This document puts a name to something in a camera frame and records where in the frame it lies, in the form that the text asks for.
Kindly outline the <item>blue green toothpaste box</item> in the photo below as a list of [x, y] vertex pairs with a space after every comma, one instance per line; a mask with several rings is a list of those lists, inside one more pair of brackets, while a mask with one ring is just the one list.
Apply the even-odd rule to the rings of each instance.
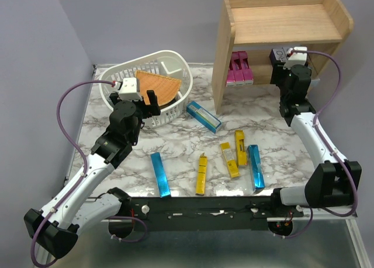
[[222, 123], [214, 115], [204, 109], [204, 107], [199, 105], [196, 101], [187, 104], [186, 111], [213, 133], [217, 133], [222, 126]]

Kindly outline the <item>purple toothpaste box with cloud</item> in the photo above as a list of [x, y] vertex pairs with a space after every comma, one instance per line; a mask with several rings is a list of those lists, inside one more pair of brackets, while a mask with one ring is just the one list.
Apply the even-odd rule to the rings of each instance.
[[309, 54], [307, 55], [307, 66], [311, 70], [311, 83], [310, 83], [309, 90], [312, 90], [313, 88], [317, 87], [317, 85], [319, 84], [320, 77], [318, 76], [318, 72], [316, 71]]

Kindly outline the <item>pink toothpaste box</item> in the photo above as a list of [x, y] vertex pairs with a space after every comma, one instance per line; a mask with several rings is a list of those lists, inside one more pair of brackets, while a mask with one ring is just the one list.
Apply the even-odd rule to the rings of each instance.
[[228, 72], [227, 72], [226, 87], [235, 87], [235, 86], [236, 86], [236, 79], [234, 76], [232, 65], [230, 63], [228, 67]]
[[245, 79], [243, 76], [243, 72], [241, 69], [241, 61], [239, 54], [237, 52], [233, 52], [231, 54], [231, 68], [233, 71], [234, 79], [236, 82], [236, 86], [244, 86], [245, 84]]
[[253, 85], [254, 77], [252, 70], [248, 64], [248, 55], [246, 51], [239, 51], [238, 52], [240, 64], [241, 64], [241, 71], [244, 77], [245, 85]]

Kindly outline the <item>metallic blue toothpaste box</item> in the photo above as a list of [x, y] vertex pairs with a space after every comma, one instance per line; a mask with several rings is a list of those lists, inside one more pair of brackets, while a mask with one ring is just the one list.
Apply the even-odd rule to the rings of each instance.
[[247, 151], [254, 188], [255, 190], [262, 190], [265, 188], [265, 182], [261, 169], [261, 158], [258, 145], [249, 145]]
[[166, 198], [171, 196], [171, 192], [168, 185], [167, 176], [162, 164], [160, 153], [153, 153], [151, 155], [151, 161], [153, 164], [153, 169], [155, 173], [155, 178], [159, 190], [159, 195], [161, 198]]

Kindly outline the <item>yellow toothpaste box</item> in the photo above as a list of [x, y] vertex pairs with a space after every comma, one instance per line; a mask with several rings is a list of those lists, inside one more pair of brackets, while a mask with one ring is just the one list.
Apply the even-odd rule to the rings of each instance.
[[207, 163], [208, 163], [207, 156], [205, 156], [205, 154], [202, 153], [199, 157], [198, 175], [196, 178], [196, 190], [195, 190], [196, 195], [205, 194]]
[[236, 156], [238, 166], [247, 165], [247, 154], [244, 146], [244, 132], [242, 130], [235, 131], [235, 141], [236, 141]]
[[236, 164], [233, 152], [231, 151], [231, 147], [229, 142], [221, 143], [220, 144], [222, 154], [224, 156], [226, 166], [228, 169], [228, 173], [231, 179], [239, 178], [239, 170]]

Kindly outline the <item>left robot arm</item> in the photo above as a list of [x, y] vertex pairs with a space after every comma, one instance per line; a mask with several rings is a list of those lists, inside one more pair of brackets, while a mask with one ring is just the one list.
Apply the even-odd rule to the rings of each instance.
[[138, 142], [143, 120], [160, 115], [157, 96], [147, 91], [149, 103], [129, 100], [116, 92], [109, 126], [96, 140], [84, 165], [68, 184], [40, 210], [30, 209], [24, 216], [32, 245], [40, 245], [55, 260], [64, 257], [87, 228], [107, 218], [124, 218], [130, 209], [126, 194], [113, 190], [87, 204], [93, 190], [130, 154]]

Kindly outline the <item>white plastic basket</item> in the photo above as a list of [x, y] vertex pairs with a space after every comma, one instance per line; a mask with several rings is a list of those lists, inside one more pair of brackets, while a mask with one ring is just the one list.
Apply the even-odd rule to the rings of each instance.
[[137, 70], [182, 80], [176, 95], [177, 102], [161, 110], [160, 116], [146, 119], [146, 127], [156, 128], [180, 116], [188, 104], [188, 96], [193, 86], [192, 72], [185, 59], [175, 51], [161, 50], [111, 66], [101, 73], [99, 78], [106, 81], [121, 81], [124, 78], [134, 77]]

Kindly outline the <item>wooden two-tier shelf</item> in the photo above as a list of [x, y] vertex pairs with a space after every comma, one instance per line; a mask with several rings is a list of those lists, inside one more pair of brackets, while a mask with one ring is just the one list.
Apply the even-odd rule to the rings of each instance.
[[231, 54], [247, 48], [255, 85], [268, 85], [269, 52], [306, 46], [333, 55], [354, 28], [341, 0], [223, 0], [212, 75], [214, 107], [221, 113]]

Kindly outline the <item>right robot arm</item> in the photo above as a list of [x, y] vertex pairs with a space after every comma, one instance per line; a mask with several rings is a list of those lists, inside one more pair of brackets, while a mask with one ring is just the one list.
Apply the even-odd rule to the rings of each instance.
[[302, 140], [315, 170], [304, 186], [274, 190], [277, 197], [269, 201], [270, 212], [280, 217], [291, 205], [324, 209], [356, 207], [362, 168], [338, 151], [315, 119], [316, 110], [306, 98], [311, 69], [300, 64], [285, 69], [280, 61], [275, 61], [272, 67], [271, 84], [280, 89], [279, 112]]

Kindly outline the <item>black base bar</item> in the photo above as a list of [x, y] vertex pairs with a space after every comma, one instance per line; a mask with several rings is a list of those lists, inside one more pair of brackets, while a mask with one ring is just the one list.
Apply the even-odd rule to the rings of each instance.
[[268, 222], [299, 218], [295, 206], [273, 202], [269, 196], [133, 197], [124, 203], [149, 231], [267, 230]]

